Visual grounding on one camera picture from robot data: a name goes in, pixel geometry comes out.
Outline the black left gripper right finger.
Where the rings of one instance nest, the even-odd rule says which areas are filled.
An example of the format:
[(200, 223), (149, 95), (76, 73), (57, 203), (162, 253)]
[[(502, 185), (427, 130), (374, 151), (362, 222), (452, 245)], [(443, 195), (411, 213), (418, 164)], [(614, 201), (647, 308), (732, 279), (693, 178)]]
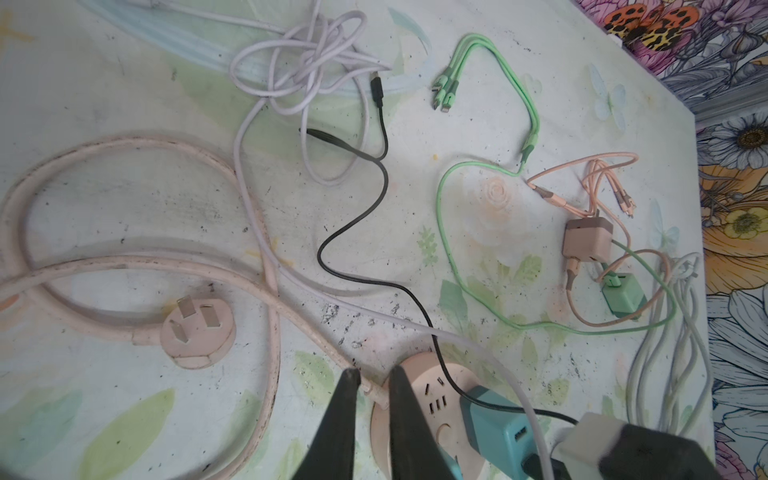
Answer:
[(454, 479), (401, 366), (389, 377), (391, 478)]

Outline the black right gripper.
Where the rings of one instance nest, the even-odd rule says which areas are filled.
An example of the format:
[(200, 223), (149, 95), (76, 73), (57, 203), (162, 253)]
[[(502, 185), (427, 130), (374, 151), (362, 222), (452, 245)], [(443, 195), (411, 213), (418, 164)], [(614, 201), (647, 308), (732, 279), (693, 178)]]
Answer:
[[(551, 459), (556, 479), (560, 462)], [(602, 479), (718, 479), (714, 463), (690, 439), (628, 424), (611, 452), (599, 463)]]

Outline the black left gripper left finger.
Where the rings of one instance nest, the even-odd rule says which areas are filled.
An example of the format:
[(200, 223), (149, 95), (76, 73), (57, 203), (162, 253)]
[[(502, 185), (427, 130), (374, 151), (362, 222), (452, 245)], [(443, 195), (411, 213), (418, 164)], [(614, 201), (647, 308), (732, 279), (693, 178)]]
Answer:
[(353, 478), (356, 402), (361, 385), (360, 371), (345, 369), (326, 408), (324, 416), (293, 478)]

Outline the teal charger plug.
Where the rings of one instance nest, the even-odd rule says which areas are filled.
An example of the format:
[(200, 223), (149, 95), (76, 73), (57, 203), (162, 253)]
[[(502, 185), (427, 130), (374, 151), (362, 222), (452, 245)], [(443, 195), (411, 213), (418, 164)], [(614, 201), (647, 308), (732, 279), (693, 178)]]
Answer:
[(488, 409), (461, 398), (471, 447), (511, 479), (527, 479), (523, 464), (537, 453), (533, 430), (524, 413)]

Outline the green charger plug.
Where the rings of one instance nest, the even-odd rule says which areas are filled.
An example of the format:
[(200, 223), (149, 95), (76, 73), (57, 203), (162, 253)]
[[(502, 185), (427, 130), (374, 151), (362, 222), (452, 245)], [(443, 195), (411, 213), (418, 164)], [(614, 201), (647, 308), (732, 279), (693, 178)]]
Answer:
[(603, 297), (611, 313), (617, 318), (638, 316), (647, 303), (647, 297), (637, 278), (631, 273), (609, 273), (603, 279)]

